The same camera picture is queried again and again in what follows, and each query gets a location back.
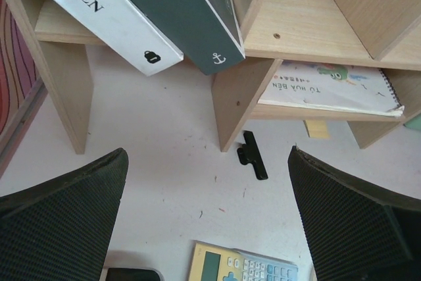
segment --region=yellow calculator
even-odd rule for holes
[[[196,242],[189,281],[297,281],[293,263]]]

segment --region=lock icon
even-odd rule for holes
[[[145,52],[145,58],[151,64],[155,64],[155,63],[157,63],[161,60],[161,56],[159,56],[155,52],[151,52],[151,51]]]

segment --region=spiral notebook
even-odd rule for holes
[[[402,106],[378,68],[284,61],[259,103],[400,117]]]

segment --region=black clip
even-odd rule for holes
[[[256,178],[259,180],[268,179],[268,174],[263,164],[255,136],[251,131],[244,131],[245,144],[237,148],[239,161],[242,165],[252,164],[255,169]]]

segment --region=colorful striped cloth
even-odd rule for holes
[[[34,60],[5,0],[0,0],[0,135],[38,78]]]

